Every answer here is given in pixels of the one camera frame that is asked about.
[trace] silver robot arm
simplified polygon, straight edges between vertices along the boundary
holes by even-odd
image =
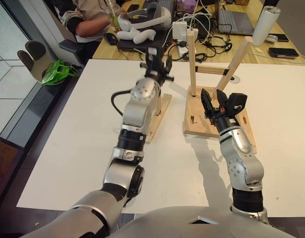
[[[141,191],[144,168],[143,147],[149,125],[161,95],[161,86],[172,67],[171,58],[166,67],[161,62],[162,50],[149,48],[145,77],[130,91],[122,117],[117,146],[113,148],[103,187],[75,203],[68,211],[48,225],[24,238],[101,238],[110,234],[122,208]]]
[[[247,96],[233,93],[227,99],[225,93],[217,90],[217,98],[220,107],[214,108],[209,94],[202,90],[205,117],[210,119],[219,132],[221,152],[227,162],[233,188],[231,210],[269,224],[267,210],[262,203],[263,166],[254,155],[250,141],[235,118],[244,109]]]

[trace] vr headset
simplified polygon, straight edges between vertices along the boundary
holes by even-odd
[[[129,19],[137,15],[147,16],[148,20],[140,23],[131,23]],[[153,26],[153,29],[158,31],[169,27],[172,20],[171,13],[168,9],[160,7],[156,2],[152,2],[146,9],[120,14],[118,23],[123,31],[130,31],[131,28],[142,29],[150,26]]]

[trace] white board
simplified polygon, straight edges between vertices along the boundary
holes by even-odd
[[[225,63],[205,65],[227,66]],[[112,93],[130,89],[144,74],[138,61],[90,60],[72,92],[17,204],[66,210],[102,186],[116,146],[120,115]],[[182,132],[187,62],[174,62],[164,93],[172,94],[166,114],[145,145],[141,193],[125,213],[201,205],[228,209],[232,203],[226,162],[218,139]],[[241,64],[225,92],[248,95],[247,112],[262,162],[264,206],[270,217],[305,216],[305,66]],[[216,86],[221,76],[197,73],[197,85]],[[123,109],[129,95],[116,98]]]

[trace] wooden frame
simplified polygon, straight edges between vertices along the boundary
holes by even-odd
[[[159,124],[163,118],[164,113],[168,108],[171,99],[172,99],[172,95],[167,93],[164,93],[162,98],[161,97],[158,98],[156,113],[155,115],[152,116],[149,133],[146,137],[146,143],[150,143],[154,135],[156,134]]]
[[[242,59],[248,52],[251,44],[252,38],[249,36],[245,37],[240,48],[237,50],[234,58],[230,62],[227,68],[224,67],[213,67],[213,66],[203,66],[195,64],[195,51],[194,51],[194,33],[189,31],[187,34],[188,43],[188,54],[189,54],[189,68],[190,68],[190,82],[191,86],[188,89],[188,95],[186,100],[185,117],[183,124],[183,132],[193,135],[203,135],[209,137],[219,137],[217,129],[211,125],[209,119],[204,118],[204,108],[201,102],[201,90],[204,88],[212,98],[212,104],[214,107],[218,107],[219,103],[217,101],[216,89],[221,91],[224,90],[229,80],[232,78],[237,67],[240,65]],[[221,80],[215,88],[213,87],[199,87],[196,86],[196,73],[211,73],[222,75]],[[251,131],[249,118],[247,115],[246,108],[242,110],[236,116],[240,126],[244,127],[244,131],[249,138],[251,145],[253,147],[254,153],[256,153],[256,143]]]

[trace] smartphone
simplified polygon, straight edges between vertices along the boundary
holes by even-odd
[[[139,9],[139,4],[132,4],[130,5],[130,7],[128,8],[127,12],[131,12],[131,11],[136,11]]]
[[[280,41],[280,42],[289,42],[289,39],[285,34],[270,33],[269,35],[274,35],[274,36],[278,37],[278,41]]]
[[[269,54],[277,58],[295,58],[299,56],[295,49],[289,48],[269,48]]]

